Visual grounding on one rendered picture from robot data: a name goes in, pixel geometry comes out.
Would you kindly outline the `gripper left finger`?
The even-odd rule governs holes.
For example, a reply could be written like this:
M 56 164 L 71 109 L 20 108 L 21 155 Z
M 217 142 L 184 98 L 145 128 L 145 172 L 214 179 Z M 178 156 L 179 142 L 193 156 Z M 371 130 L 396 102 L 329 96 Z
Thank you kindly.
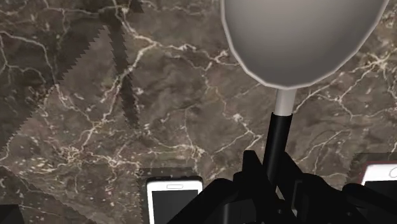
M 276 224 L 277 195 L 253 150 L 233 180 L 212 181 L 167 224 Z

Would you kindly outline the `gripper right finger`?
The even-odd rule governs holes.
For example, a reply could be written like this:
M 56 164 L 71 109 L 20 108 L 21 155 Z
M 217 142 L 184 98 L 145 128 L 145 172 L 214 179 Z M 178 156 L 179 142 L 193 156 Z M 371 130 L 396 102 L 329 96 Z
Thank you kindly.
M 397 200 L 357 183 L 337 190 L 302 172 L 286 152 L 280 157 L 280 191 L 301 224 L 397 224 Z

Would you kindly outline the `grey ladle with black handle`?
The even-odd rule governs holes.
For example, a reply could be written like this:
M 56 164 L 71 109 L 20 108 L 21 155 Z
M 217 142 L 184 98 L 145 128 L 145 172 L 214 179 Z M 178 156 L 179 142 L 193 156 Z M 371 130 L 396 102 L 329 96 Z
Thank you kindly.
M 229 49 L 244 72 L 276 89 L 263 166 L 276 184 L 296 92 L 335 73 L 371 35 L 389 0 L 219 0 Z

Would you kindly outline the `white smartphone with dark screen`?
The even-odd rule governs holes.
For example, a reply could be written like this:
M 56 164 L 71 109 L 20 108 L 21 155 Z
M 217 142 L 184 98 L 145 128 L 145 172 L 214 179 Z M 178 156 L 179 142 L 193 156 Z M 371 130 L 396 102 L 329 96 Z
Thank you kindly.
M 160 176 L 146 181 L 149 224 L 166 224 L 203 190 L 200 176 Z

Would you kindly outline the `white smartphone with red edge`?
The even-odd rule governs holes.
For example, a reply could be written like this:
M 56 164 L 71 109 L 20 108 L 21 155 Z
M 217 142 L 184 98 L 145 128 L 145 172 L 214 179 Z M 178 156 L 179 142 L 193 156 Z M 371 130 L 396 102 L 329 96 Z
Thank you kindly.
M 397 160 L 367 162 L 358 183 L 367 181 L 397 181 Z

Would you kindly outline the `black block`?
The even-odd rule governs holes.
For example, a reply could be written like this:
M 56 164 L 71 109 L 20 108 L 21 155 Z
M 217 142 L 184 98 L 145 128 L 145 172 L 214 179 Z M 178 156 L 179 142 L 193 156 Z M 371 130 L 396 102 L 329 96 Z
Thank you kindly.
M 0 205 L 0 224 L 25 224 L 17 204 Z

